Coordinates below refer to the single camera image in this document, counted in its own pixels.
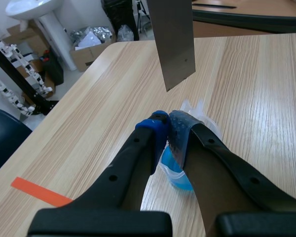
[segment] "metal plate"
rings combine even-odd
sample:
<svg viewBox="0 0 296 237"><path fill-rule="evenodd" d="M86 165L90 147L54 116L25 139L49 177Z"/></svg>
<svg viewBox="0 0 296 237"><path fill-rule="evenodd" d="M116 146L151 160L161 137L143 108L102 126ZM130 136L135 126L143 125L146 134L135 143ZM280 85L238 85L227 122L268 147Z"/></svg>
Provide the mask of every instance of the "metal plate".
<svg viewBox="0 0 296 237"><path fill-rule="evenodd" d="M195 72L192 5L188 0L147 0L166 90Z"/></svg>

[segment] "blue liquid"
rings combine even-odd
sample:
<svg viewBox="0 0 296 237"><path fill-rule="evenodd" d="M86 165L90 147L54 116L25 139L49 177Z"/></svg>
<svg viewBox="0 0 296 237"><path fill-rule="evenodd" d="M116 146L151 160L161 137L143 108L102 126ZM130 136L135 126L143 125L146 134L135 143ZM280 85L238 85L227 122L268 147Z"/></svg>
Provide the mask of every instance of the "blue liquid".
<svg viewBox="0 0 296 237"><path fill-rule="evenodd" d="M176 172L176 173L181 173L182 170L180 169L179 164L174 160L172 153L170 151L169 146L166 147L162 157L161 157L161 163L166 165L170 170ZM184 174L182 177L178 179L172 179L168 176L168 179L170 182L183 190L193 190L191 183L189 182L187 176Z"/></svg>

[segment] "black trash bag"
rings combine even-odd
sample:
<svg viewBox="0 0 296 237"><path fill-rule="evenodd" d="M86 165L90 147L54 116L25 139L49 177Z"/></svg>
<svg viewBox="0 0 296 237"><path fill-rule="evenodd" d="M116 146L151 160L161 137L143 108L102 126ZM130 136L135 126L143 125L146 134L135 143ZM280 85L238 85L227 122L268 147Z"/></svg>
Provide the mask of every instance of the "black trash bag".
<svg viewBox="0 0 296 237"><path fill-rule="evenodd" d="M127 25L134 33L134 40L139 40L132 0L101 0L101 4L116 35L122 25Z"/></svg>

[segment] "blue gripper pad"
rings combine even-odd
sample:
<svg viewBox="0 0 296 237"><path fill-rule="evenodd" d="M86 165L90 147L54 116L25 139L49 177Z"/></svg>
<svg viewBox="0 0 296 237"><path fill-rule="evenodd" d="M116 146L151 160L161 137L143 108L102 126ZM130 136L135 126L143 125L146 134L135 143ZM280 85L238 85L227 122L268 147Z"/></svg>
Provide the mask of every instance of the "blue gripper pad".
<svg viewBox="0 0 296 237"><path fill-rule="evenodd" d="M169 147L174 159L183 169L189 131L195 124L204 123L183 111L173 110L169 117Z"/></svg>
<svg viewBox="0 0 296 237"><path fill-rule="evenodd" d="M160 120L161 116L165 117L166 120L164 122ZM145 119L142 122L136 124L135 128L146 127L146 128L153 129L155 132L155 147L154 147L155 155L154 155L154 162L152 164L153 167L152 167L151 174L154 174L154 172L156 171L160 156L162 155L164 147L166 146L169 125L170 125L169 115L162 110L157 110L153 112L148 119Z"/></svg>

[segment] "sink pedestal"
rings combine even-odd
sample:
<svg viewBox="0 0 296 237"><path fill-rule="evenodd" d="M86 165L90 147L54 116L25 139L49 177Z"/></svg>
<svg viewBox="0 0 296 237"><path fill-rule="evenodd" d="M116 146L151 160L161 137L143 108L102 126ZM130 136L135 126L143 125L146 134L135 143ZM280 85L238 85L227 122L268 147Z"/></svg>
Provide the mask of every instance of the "sink pedestal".
<svg viewBox="0 0 296 237"><path fill-rule="evenodd" d="M69 36L64 31L64 28L57 20L54 12L50 12L46 15L39 17L39 21L42 23L50 38L55 43L57 50L60 53L64 63L69 70L73 71L77 69L74 61L69 53L72 42L69 39Z"/></svg>

